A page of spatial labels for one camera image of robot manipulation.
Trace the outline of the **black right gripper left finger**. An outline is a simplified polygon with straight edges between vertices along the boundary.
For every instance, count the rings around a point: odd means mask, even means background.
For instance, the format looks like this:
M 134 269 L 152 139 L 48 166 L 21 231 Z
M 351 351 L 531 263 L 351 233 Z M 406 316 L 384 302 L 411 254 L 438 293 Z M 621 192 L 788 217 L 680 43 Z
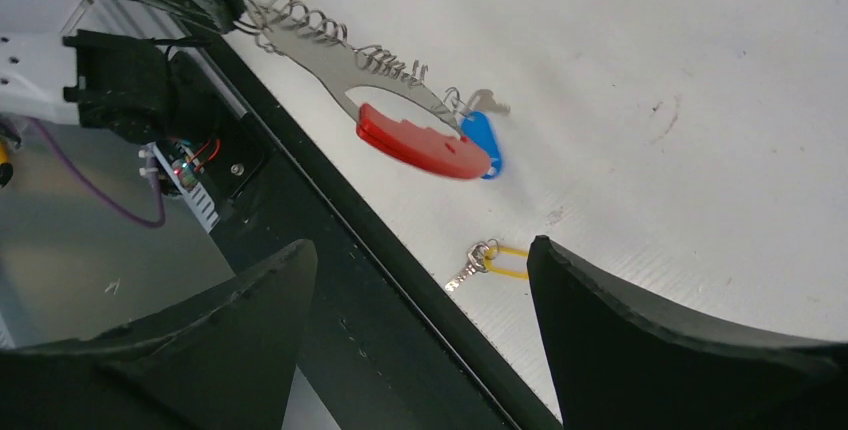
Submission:
M 318 257 L 298 240 L 88 340 L 1 354 L 5 429 L 279 429 Z

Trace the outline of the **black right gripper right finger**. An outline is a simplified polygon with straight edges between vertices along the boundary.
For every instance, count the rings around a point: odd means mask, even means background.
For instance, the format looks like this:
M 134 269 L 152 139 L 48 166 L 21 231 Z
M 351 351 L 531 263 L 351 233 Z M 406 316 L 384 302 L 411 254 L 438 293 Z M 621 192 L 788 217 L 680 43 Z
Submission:
M 843 429 L 847 346 L 710 316 L 546 236 L 531 295 L 568 429 Z

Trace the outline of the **key with yellow tag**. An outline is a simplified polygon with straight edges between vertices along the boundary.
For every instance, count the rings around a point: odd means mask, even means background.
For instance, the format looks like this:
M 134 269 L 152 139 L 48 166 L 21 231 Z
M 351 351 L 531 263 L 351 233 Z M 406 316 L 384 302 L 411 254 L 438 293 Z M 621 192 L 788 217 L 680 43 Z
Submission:
M 528 280 L 528 257 L 528 250 L 505 246 L 496 239 L 476 242 L 467 250 L 464 265 L 442 288 L 448 293 L 454 292 L 468 279 L 480 274 Z

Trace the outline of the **key with blue tag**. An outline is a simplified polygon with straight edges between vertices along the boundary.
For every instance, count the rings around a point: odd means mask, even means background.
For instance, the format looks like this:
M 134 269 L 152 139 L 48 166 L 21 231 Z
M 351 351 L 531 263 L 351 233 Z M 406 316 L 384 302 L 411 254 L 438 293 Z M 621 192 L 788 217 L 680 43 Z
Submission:
M 490 168 L 484 180 L 498 177 L 504 163 L 490 115 L 508 115 L 511 108 L 496 100 L 490 89 L 478 89 L 464 99 L 456 87 L 445 90 L 443 103 L 453 112 L 462 132 L 482 148 L 490 159 Z

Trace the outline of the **steel key holder red handle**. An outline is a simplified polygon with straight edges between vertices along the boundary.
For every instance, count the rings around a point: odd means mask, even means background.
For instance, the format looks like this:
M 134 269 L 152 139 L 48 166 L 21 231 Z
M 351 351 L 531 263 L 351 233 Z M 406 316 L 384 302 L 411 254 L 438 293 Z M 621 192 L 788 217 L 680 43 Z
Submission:
M 381 44 L 353 45 L 345 24 L 300 0 L 244 4 L 256 44 L 313 75 L 355 122 L 361 140 L 400 162 L 446 178 L 473 180 L 489 171 L 487 152 L 463 134 L 454 113 L 425 85 L 425 65 L 407 64 Z M 347 93 L 360 87 L 414 104 L 447 125 L 451 134 L 393 119 L 370 103 L 356 103 Z

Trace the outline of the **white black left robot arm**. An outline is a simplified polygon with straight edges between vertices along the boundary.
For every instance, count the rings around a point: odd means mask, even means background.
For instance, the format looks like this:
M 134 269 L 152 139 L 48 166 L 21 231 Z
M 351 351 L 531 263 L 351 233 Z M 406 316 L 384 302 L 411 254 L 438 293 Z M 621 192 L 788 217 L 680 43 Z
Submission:
M 202 39 L 71 35 L 1 36 L 1 110 L 58 125 L 105 129 L 134 144 L 204 143 L 223 104 L 184 54 Z

